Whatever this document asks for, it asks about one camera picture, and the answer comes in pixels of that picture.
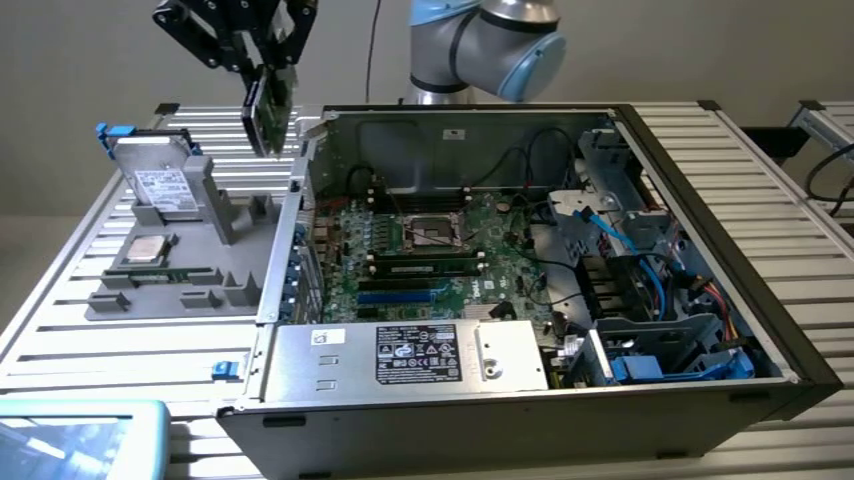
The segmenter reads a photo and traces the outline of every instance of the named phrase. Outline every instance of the tablet screen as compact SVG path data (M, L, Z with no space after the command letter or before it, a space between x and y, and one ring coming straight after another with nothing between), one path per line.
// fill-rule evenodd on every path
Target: tablet screen
M3 478L105 479L131 418L3 417Z

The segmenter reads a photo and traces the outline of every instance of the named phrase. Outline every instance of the warning label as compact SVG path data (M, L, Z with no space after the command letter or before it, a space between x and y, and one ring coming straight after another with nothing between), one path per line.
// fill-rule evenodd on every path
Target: warning label
M455 325L376 327L376 381L462 382Z
M151 205L157 210L161 212L199 210L180 170L136 170L133 173Z

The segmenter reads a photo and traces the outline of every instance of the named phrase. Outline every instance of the barcode label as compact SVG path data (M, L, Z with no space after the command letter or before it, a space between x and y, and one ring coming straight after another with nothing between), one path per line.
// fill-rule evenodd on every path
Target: barcode label
M135 173L151 206L160 212L195 212L199 210L184 173L180 170L137 170Z

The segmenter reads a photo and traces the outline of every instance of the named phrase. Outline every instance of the pci express slot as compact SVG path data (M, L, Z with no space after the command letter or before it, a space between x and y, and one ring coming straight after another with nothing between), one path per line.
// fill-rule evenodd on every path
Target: pci express slot
M378 255L370 252L367 268L378 280L479 277L484 258L480 251L419 255Z
M356 295L356 303L359 305L432 303L432 297L430 290L420 292L363 292Z
M439 288L439 281L431 279L363 280L359 282L359 292L399 292L407 290L434 290L436 288Z

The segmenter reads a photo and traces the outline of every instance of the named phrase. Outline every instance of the slotted metal table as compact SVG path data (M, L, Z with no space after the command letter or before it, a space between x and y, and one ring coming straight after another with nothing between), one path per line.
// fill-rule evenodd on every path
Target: slotted metal table
M854 241L805 200L723 112L695 103L634 106L846 390L794 421L755 425L700 459L479 472L459 478L854 478ZM215 158L220 188L232 195L276 194L284 193L297 154L297 116L299 109L277 159L253 158L239 108L184 107L156 123L189 129ZM167 477L260 479L211 416L212 400L228 401L243 391L241 382L211 381L211 366L249 352L253 317L97 323L84 318L97 276L133 225L132 199L116 174L0 337L0 393L161 399L172 414Z

